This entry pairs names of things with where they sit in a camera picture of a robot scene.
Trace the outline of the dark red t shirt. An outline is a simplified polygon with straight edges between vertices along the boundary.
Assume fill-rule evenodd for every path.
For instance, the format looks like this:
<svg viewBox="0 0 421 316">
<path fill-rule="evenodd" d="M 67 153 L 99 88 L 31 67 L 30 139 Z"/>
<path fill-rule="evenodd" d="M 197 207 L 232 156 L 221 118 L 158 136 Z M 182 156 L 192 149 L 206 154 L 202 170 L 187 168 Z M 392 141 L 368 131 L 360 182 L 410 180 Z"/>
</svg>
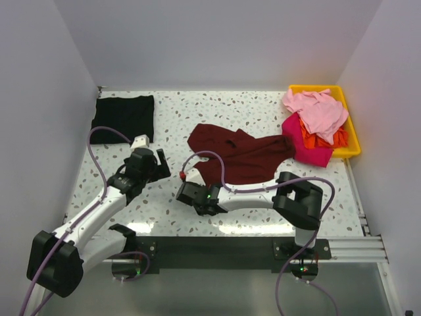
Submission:
<svg viewBox="0 0 421 316">
<path fill-rule="evenodd" d="M 222 172 L 219 160 L 211 152 L 224 162 L 225 182 L 235 185 L 272 180 L 280 164 L 295 155 L 295 146 L 288 136 L 254 138 L 241 129 L 234 132 L 212 124 L 198 124 L 187 143 L 193 152 L 208 159 L 194 165 L 208 186 L 219 184 Z"/>
</svg>

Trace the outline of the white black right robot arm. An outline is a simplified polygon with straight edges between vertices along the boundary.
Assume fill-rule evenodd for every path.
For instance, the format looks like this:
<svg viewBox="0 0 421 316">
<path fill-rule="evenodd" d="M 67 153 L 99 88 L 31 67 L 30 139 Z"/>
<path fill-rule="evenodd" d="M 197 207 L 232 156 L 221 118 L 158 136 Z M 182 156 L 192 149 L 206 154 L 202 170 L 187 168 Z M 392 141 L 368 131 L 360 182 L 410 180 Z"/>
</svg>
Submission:
<svg viewBox="0 0 421 316">
<path fill-rule="evenodd" d="M 323 190 L 291 172 L 260 184 L 206 186 L 184 181 L 176 199 L 200 216 L 215 216 L 240 209 L 271 209 L 295 227 L 293 251 L 309 258 L 316 251 L 312 237 L 320 227 Z"/>
</svg>

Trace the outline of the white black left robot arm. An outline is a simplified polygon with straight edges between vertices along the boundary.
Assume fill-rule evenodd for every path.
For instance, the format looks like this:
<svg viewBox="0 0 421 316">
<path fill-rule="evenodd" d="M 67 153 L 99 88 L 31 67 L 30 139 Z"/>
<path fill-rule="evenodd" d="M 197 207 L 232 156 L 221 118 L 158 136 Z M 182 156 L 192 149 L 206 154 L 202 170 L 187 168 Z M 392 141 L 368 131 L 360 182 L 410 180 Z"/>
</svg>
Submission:
<svg viewBox="0 0 421 316">
<path fill-rule="evenodd" d="M 114 215 L 138 197 L 150 183 L 170 177 L 162 149 L 137 148 L 124 166 L 106 182 L 100 194 L 72 220 L 53 232 L 42 230 L 33 239 L 26 276 L 65 298 L 77 288 L 84 273 L 118 254 L 129 258 L 136 252 L 136 233 L 121 225 L 97 232 Z"/>
</svg>

